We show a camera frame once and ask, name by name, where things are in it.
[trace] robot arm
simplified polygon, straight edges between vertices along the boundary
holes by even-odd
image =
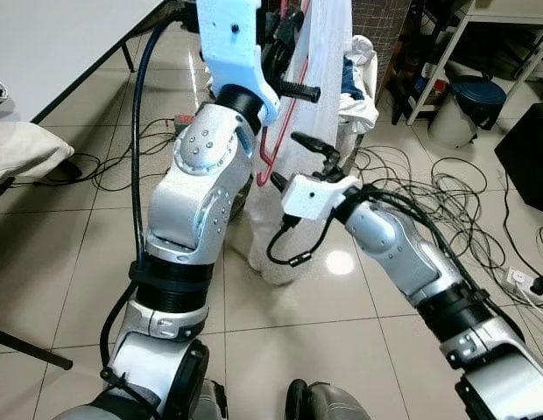
[[[315,146],[320,140],[303,138],[308,149],[321,150]],[[331,150],[321,152],[327,164],[336,161]],[[332,214],[359,248],[382,265],[437,337],[451,367],[464,370],[455,389],[472,418],[543,416],[543,365],[491,309],[485,290],[473,289],[451,260],[420,235],[410,216],[383,202],[382,192],[358,189],[353,177],[328,182],[338,171],[296,175],[289,183],[277,182],[276,175],[286,213],[315,220]]]

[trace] white fabric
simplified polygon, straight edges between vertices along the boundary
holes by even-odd
[[[312,0],[286,79],[298,81],[300,69],[308,55],[307,77],[304,82],[308,86],[320,86],[321,98],[316,104],[297,101],[274,165],[274,171],[288,179],[295,172],[312,173],[321,170],[324,160],[324,157],[295,143],[291,139],[292,132],[302,131],[335,145],[343,54],[349,53],[350,48],[350,0]],[[267,151],[270,155],[291,100],[285,97],[281,99],[279,118],[268,129]],[[259,157],[255,157],[254,164],[257,169],[264,171],[265,165]],[[246,200],[245,215],[250,221],[254,238],[249,263],[255,270],[262,271],[266,281],[273,284],[287,283],[308,270],[312,262],[292,269],[289,266],[273,264],[265,256],[267,245],[279,230],[283,215],[280,195],[272,182],[262,188],[254,184]],[[302,221],[295,228],[294,234],[290,232],[278,241],[273,250],[274,255],[287,258],[309,249],[320,235],[322,226],[322,222]]]
[[[364,36],[353,37],[351,52],[346,57],[353,62],[353,81],[363,92],[364,99],[355,100],[350,94],[340,95],[340,113],[336,149],[340,151],[341,165],[355,147],[356,138],[375,127],[378,111],[375,107],[377,90],[377,53]]]
[[[0,122],[0,179],[41,178],[74,149],[46,129],[30,122]]]

